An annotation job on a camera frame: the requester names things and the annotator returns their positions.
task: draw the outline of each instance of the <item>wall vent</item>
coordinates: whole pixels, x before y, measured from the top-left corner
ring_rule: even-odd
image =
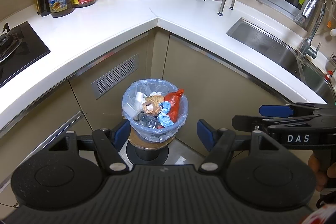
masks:
[[[95,80],[91,86],[96,100],[132,72],[136,71],[138,69],[138,64],[138,55],[136,54],[125,62],[122,62],[113,70],[110,70],[102,77]]]

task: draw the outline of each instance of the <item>plastic bag liner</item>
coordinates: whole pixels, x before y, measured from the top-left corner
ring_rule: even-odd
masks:
[[[137,92],[143,92],[147,96],[149,96],[151,92],[163,92],[162,96],[166,96],[169,92],[175,92],[177,90],[178,88],[175,85],[165,80],[161,79],[139,80],[130,85],[130,87],[126,90],[123,96],[122,105],[124,105],[130,98],[134,98]],[[123,111],[123,116],[130,121],[131,126],[135,129],[135,131],[137,131],[142,138],[150,142],[164,142],[165,140],[172,137],[182,127],[182,125],[184,125],[187,115],[188,115],[188,100],[185,95],[182,95],[180,100],[180,108],[178,111],[178,118],[176,123],[166,128],[152,129],[144,127],[140,125],[137,121],[131,119]]]

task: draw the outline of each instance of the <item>ridged black surface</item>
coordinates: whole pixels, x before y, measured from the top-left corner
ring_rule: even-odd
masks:
[[[84,204],[52,212],[21,206],[4,222],[298,224],[310,213],[307,207],[288,212],[248,207],[230,196],[218,177],[199,174],[192,165],[136,165],[129,174],[109,177]]]

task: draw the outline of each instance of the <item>stainless steel sink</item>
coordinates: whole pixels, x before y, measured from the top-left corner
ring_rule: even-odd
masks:
[[[252,23],[239,19],[227,35],[263,54],[296,76],[327,103],[335,103],[335,92],[324,74],[308,60],[300,60],[295,50]]]

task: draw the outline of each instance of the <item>kitchen counter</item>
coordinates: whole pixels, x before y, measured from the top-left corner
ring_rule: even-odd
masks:
[[[28,21],[50,54],[0,88],[0,129],[53,86],[120,44],[158,26],[228,60],[293,102],[324,103],[309,87],[262,54],[226,35],[243,17],[296,48],[301,37],[263,13],[238,1],[226,2],[217,15],[214,0],[98,0],[94,5],[52,18],[40,17],[32,5],[0,23]],[[319,53],[316,60],[326,58]]]

